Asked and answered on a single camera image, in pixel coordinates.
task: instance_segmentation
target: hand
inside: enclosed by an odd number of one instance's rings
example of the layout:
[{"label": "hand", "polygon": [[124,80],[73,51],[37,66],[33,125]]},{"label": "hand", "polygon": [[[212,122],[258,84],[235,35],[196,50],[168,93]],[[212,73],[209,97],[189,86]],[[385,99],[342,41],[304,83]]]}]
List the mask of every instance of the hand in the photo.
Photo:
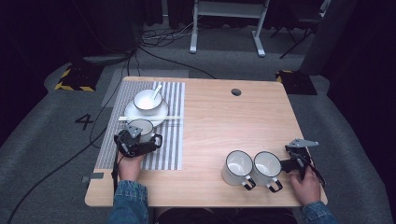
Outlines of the hand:
[{"label": "hand", "polygon": [[120,180],[137,181],[141,168],[140,162],[145,156],[128,158],[119,153],[119,176]]},{"label": "hand", "polygon": [[290,173],[290,183],[303,206],[320,201],[320,183],[310,166],[305,170],[304,180],[300,179],[299,173]]}]

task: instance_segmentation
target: black base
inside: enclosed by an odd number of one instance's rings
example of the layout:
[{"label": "black base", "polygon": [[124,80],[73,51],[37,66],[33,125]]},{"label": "black base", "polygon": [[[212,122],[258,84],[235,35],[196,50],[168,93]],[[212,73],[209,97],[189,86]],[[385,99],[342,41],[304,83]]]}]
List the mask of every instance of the black base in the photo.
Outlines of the black base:
[{"label": "black base", "polygon": [[55,90],[96,91],[96,84],[102,75],[103,69],[103,66],[79,68],[70,65],[64,71]]},{"label": "black base", "polygon": [[287,94],[318,95],[309,76],[300,71],[277,71],[276,81],[283,84]]}]

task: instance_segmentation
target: spoon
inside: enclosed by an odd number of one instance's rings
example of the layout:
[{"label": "spoon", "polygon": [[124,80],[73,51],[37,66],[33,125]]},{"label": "spoon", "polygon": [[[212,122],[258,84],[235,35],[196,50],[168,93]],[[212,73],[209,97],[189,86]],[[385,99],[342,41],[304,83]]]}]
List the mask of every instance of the spoon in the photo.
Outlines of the spoon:
[{"label": "spoon", "polygon": [[163,87],[163,85],[159,85],[158,87],[157,87],[157,89],[155,89],[155,91],[154,91],[154,93],[152,93],[152,96],[151,96],[151,99],[152,100],[154,100],[155,99],[155,97],[157,97],[157,94],[158,94],[158,92],[160,91],[160,89]]}]

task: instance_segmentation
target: plate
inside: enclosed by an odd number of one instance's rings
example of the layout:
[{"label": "plate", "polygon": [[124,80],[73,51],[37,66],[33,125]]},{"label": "plate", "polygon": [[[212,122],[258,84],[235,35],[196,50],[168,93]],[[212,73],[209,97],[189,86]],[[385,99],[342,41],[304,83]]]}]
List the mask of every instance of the plate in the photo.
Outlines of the plate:
[{"label": "plate", "polygon": [[168,116],[168,110],[169,110],[168,104],[163,100],[163,103],[161,104],[161,108],[158,110],[158,112],[156,114],[144,115],[139,110],[137,110],[136,106],[134,106],[134,101],[131,101],[125,107],[124,116],[125,117],[144,117],[145,119],[148,119],[149,121],[151,121],[151,123],[154,127],[157,127],[158,125],[162,124],[165,119],[154,119],[154,118],[157,116],[158,117]]}]

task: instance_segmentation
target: striped placemat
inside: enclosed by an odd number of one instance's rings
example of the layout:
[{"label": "striped placemat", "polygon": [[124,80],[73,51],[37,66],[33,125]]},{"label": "striped placemat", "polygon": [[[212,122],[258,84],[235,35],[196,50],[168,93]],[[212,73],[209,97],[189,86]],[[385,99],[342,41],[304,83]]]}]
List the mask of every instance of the striped placemat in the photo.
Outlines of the striped placemat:
[{"label": "striped placemat", "polygon": [[[161,94],[168,104],[169,116],[184,117],[184,82],[151,82],[151,81],[122,81],[120,91],[111,113],[95,169],[112,169],[116,153],[114,134],[125,129],[125,121],[119,121],[124,115],[125,106],[134,96],[146,89],[154,90],[163,85]],[[155,133],[163,136],[163,145],[156,151],[147,154],[142,162],[144,170],[181,170],[183,149],[183,119],[169,119],[154,129]]]}]

